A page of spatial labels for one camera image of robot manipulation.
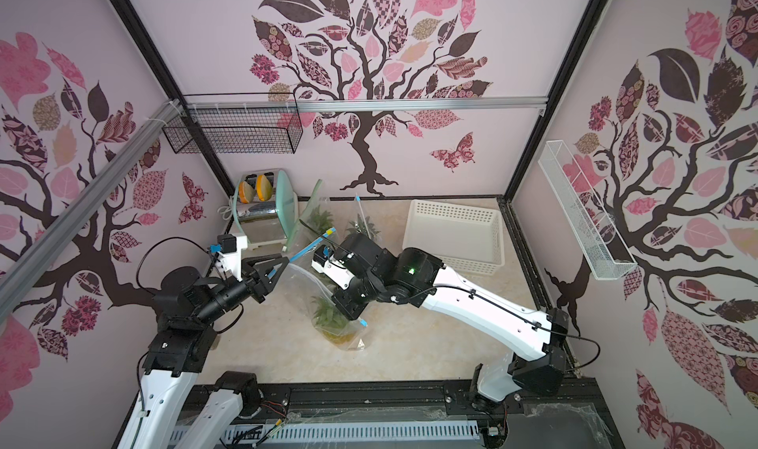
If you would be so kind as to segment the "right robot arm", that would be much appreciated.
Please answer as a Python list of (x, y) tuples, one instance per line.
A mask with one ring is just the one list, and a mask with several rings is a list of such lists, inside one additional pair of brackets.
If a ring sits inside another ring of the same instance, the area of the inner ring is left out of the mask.
[(520, 391), (553, 397), (569, 369), (564, 343), (567, 313), (531, 310), (495, 295), (418, 248), (393, 255), (353, 233), (339, 245), (319, 247), (314, 271), (336, 287), (332, 301), (350, 321), (372, 302), (412, 305), (454, 318), (504, 344), (511, 352), (475, 370), (469, 399), (489, 411)]

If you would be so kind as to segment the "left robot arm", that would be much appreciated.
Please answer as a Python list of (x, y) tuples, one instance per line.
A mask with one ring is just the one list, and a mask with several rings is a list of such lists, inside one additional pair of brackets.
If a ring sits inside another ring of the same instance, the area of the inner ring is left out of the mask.
[[(138, 361), (138, 393), (116, 447), (168, 447), (219, 335), (215, 323), (241, 309), (248, 299), (264, 302), (289, 261), (282, 255), (267, 255), (243, 259), (241, 265), (239, 277), (203, 277), (193, 267), (179, 267), (164, 277), (154, 299), (161, 312), (157, 334)], [(179, 447), (215, 447), (235, 419), (256, 417), (263, 399), (255, 374), (223, 373)]]

